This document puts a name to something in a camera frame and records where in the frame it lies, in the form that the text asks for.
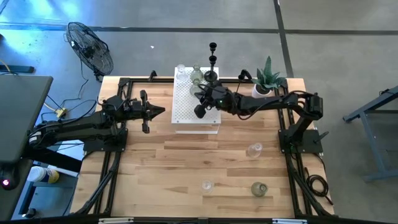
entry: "wooden table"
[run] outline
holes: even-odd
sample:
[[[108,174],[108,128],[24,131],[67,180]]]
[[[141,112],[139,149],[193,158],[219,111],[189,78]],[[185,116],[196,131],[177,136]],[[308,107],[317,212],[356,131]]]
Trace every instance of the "wooden table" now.
[[[99,99],[116,94],[119,78],[104,78]],[[301,78],[290,78],[288,84],[289,91],[305,90]],[[237,84],[226,86],[234,91]],[[140,90],[147,92],[150,103],[166,111],[149,123],[150,134],[141,131],[141,120],[127,122],[129,138],[119,166],[112,216],[294,216],[286,162],[279,151],[276,110],[260,111],[247,121],[222,112],[218,134],[175,134],[171,124],[173,83],[134,84],[133,97],[139,98]],[[239,87],[244,95],[250,95],[251,90],[252,85]],[[264,148],[260,157],[253,159],[246,155],[246,149],[255,142]],[[71,212],[82,207],[97,187],[103,157],[103,152],[95,152],[83,161]],[[314,155],[303,154],[303,164],[311,174],[325,177]],[[215,183],[212,193],[202,192],[204,180]],[[269,187],[263,198],[251,193],[250,187],[257,181]],[[103,208],[108,189],[104,192]],[[304,211],[302,192],[297,193]],[[317,199],[333,213],[325,198]]]

